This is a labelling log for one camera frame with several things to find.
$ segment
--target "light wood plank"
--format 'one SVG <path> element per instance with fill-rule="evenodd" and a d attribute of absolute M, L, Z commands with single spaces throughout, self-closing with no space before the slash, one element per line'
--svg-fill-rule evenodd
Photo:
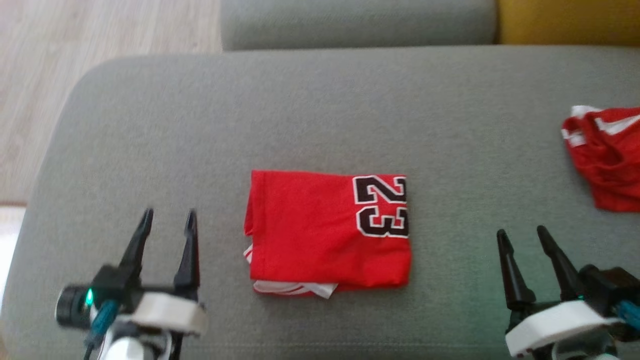
<path fill-rule="evenodd" d="M 27 202 L 64 102 L 112 58 L 221 51 L 218 0 L 0 0 L 0 202 Z"/>

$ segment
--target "gray sofa cushion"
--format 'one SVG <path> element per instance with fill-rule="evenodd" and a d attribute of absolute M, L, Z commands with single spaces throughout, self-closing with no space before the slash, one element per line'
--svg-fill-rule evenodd
<path fill-rule="evenodd" d="M 640 275 L 638 215 L 593 207 L 559 131 L 574 104 L 637 106 L 639 64 L 640 49 L 610 47 L 106 63 L 69 97 L 42 165 L 4 298 L 6 346 L 18 360 L 78 357 L 83 335 L 53 320 L 60 289 L 117 262 L 146 206 L 142 278 L 170 283 L 195 207 L 210 329 L 185 359 L 507 359 L 501 227 L 540 300 L 559 290 L 538 224 L 576 266 Z M 407 174 L 410 284 L 330 300 L 254 293 L 241 255 L 253 168 Z"/>
<path fill-rule="evenodd" d="M 494 0 L 223 0 L 225 50 L 490 44 Z"/>

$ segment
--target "folded clothing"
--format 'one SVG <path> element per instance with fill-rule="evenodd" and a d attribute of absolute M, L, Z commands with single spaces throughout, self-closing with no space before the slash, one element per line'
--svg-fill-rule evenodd
<path fill-rule="evenodd" d="M 406 177 L 254 170 L 244 252 L 257 292 L 397 287 L 411 266 Z"/>
<path fill-rule="evenodd" d="M 574 106 L 562 134 L 595 206 L 640 211 L 640 108 Z"/>

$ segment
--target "red fabric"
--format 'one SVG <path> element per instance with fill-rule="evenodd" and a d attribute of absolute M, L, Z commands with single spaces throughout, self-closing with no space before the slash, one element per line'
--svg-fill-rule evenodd
<path fill-rule="evenodd" d="M 398 175 L 378 175 L 397 192 Z M 338 290 L 394 287 L 408 282 L 408 237 L 373 237 L 358 229 L 357 213 L 377 206 L 395 217 L 405 204 L 356 204 L 354 176 L 254 170 L 244 233 L 253 236 L 251 278 L 338 283 Z M 380 217 L 373 224 L 381 224 Z M 402 226 L 401 220 L 394 220 Z"/>
<path fill-rule="evenodd" d="M 595 206 L 640 211 L 640 108 L 613 108 L 570 117 L 563 129 L 584 144 L 565 141 L 573 164 L 589 181 Z"/>

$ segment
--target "mustard yellow fabric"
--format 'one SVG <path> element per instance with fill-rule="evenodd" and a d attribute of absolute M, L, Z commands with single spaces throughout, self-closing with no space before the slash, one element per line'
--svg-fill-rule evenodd
<path fill-rule="evenodd" d="M 640 0 L 498 0 L 499 43 L 640 46 Z"/>

